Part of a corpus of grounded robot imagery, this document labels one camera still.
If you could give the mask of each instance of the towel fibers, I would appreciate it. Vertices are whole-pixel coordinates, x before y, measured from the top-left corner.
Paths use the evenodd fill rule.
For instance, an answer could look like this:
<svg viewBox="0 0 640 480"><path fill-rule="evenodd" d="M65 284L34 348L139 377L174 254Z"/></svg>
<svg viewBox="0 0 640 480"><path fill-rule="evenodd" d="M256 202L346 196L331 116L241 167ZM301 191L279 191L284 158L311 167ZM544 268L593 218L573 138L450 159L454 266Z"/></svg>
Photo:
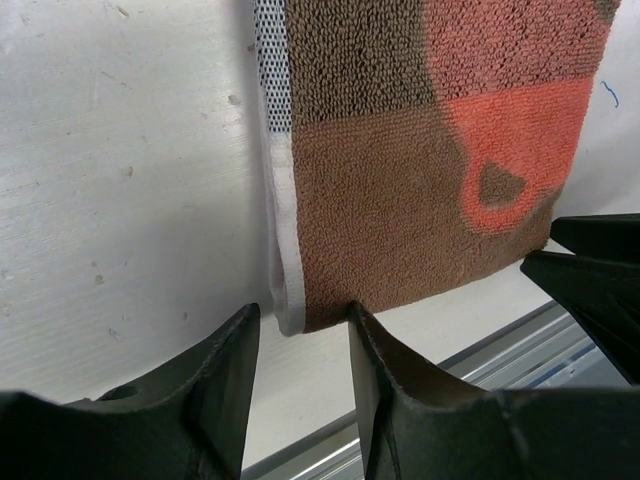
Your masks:
<svg viewBox="0 0 640 480"><path fill-rule="evenodd" d="M615 0L255 0L284 334L548 238Z"/></svg>

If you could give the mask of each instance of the black plastic part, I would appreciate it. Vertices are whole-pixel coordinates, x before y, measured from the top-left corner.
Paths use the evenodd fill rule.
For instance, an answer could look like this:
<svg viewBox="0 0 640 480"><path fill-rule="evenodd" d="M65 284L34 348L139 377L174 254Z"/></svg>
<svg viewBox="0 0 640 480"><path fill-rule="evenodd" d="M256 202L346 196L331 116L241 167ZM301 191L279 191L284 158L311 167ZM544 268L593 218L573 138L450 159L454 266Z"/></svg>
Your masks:
<svg viewBox="0 0 640 480"><path fill-rule="evenodd" d="M260 310L99 400L0 393L2 478L239 479Z"/></svg>
<svg viewBox="0 0 640 480"><path fill-rule="evenodd" d="M485 392L348 316L367 480L640 478L640 389Z"/></svg>
<svg viewBox="0 0 640 480"><path fill-rule="evenodd" d="M640 382L640 216L556 220L576 255L533 252L521 270L561 304L632 384Z"/></svg>

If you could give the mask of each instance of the towel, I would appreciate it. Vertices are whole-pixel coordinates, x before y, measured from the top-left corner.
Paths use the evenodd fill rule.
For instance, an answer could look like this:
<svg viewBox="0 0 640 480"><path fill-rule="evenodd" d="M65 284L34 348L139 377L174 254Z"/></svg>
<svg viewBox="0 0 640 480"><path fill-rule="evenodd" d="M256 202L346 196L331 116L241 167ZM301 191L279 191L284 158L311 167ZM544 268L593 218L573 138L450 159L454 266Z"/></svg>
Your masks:
<svg viewBox="0 0 640 480"><path fill-rule="evenodd" d="M616 0L254 0L285 335L545 245Z"/></svg>

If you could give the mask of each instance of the white surface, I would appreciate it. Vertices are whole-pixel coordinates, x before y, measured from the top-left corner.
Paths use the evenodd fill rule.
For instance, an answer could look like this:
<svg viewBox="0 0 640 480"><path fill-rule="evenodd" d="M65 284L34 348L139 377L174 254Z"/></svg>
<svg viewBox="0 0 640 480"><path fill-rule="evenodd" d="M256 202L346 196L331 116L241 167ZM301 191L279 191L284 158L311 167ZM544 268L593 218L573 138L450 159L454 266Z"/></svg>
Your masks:
<svg viewBox="0 0 640 480"><path fill-rule="evenodd" d="M269 310L251 15L0 0L0 388L95 397ZM624 0L557 214L640 211L638 32ZM545 300L512 267L381 318L440 361ZM344 326L260 348L245 465L353 408Z"/></svg>

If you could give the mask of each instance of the blue marker line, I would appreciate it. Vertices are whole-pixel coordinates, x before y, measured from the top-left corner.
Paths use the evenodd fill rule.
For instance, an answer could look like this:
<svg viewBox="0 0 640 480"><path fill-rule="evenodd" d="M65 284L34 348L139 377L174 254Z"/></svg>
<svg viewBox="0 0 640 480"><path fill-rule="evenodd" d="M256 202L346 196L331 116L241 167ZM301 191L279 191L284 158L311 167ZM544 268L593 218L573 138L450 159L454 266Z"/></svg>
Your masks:
<svg viewBox="0 0 640 480"><path fill-rule="evenodd" d="M609 87L609 85L607 85L607 82L605 82L604 80L603 80L602 82L600 82L600 83L601 83L602 85L604 85L604 88L606 88L606 89L607 89L607 91L608 91L611 95L613 95L613 98L614 98L614 99L615 99L615 101L616 101L616 108L618 108L618 106L620 105L620 101L618 100L618 96L616 95L616 92L614 92L614 91Z"/></svg>

